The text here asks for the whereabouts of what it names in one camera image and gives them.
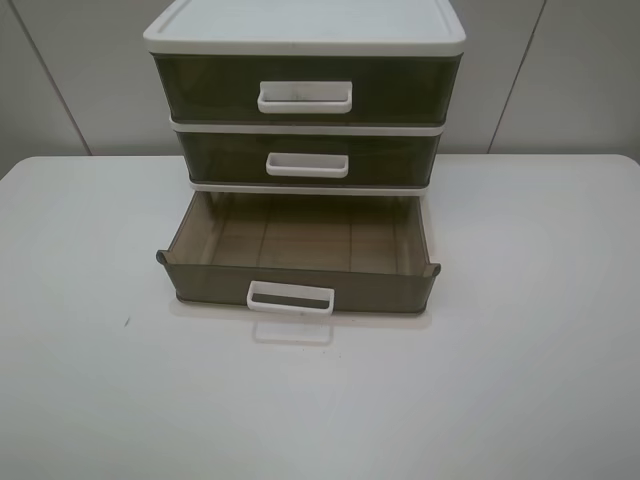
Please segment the white plastic drawer cabinet frame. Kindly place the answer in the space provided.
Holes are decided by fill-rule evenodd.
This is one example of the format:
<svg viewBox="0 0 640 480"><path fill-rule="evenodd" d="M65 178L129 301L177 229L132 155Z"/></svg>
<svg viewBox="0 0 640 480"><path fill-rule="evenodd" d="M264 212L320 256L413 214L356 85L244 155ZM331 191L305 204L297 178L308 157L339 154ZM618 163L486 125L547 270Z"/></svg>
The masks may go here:
<svg viewBox="0 0 640 480"><path fill-rule="evenodd" d="M176 1L145 30L152 58L165 55L455 57L462 60L466 34L447 1ZM347 113L352 108L349 82L263 82L258 108L270 114ZM438 136L440 126L178 123L180 133L275 135ZM295 155L272 175L323 177ZM331 186L196 184L197 191L328 195L417 196L422 188L350 188Z"/></svg>

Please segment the smoky brown drawer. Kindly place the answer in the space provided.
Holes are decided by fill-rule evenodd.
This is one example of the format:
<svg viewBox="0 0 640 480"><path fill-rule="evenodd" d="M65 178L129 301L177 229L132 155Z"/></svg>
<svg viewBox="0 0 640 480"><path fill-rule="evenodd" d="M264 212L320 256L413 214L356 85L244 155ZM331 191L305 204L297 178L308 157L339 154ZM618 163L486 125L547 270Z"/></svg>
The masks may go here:
<svg viewBox="0 0 640 480"><path fill-rule="evenodd" d="M440 126L460 57L153 57L178 123ZM347 113L260 112L263 82L349 82Z"/></svg>
<svg viewBox="0 0 640 480"><path fill-rule="evenodd" d="M438 136L275 135L180 133L179 141L196 184L422 188L430 182ZM287 166L295 155L323 177L272 175L268 157Z"/></svg>
<svg viewBox="0 0 640 480"><path fill-rule="evenodd" d="M188 303L419 314L440 264L417 197L197 192L156 254Z"/></svg>

